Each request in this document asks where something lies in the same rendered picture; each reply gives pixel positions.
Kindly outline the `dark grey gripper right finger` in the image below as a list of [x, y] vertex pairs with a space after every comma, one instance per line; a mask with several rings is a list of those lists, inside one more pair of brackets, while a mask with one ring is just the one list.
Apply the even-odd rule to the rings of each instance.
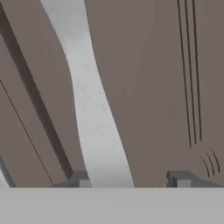
[[190, 171], [168, 171], [166, 173], [167, 187], [220, 187], [213, 182], [202, 180]]

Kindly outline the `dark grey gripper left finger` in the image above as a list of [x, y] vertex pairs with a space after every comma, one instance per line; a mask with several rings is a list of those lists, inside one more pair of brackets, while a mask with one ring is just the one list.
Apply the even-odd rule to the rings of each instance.
[[53, 187], [75, 187], [75, 188], [90, 188], [92, 187], [86, 171], [75, 171], [68, 180], [55, 184]]

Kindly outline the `brown cabinet drawer front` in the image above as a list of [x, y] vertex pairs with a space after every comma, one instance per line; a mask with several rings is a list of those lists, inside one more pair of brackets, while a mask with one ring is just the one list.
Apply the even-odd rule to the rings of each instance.
[[62, 171], [66, 175], [66, 180], [70, 179], [74, 174], [73, 168], [68, 161], [65, 150], [63, 149], [60, 138], [53, 126], [53, 122], [48, 114], [46, 105], [40, 95], [39, 89], [32, 77], [30, 68], [27, 66], [25, 57], [21, 51], [15, 34], [11, 28], [10, 22], [4, 11], [0, 0], [0, 35], [9, 51], [10, 56], [18, 70], [19, 76], [24, 84], [27, 94], [29, 95], [32, 105], [38, 115], [38, 119], [45, 130], [45, 133], [50, 141], [53, 151], [59, 161]]

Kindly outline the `brown grooved cabinet front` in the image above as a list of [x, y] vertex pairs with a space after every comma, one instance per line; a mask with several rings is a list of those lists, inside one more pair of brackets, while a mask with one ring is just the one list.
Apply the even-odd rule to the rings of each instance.
[[224, 186], [224, 0], [86, 0], [136, 186], [169, 171]]

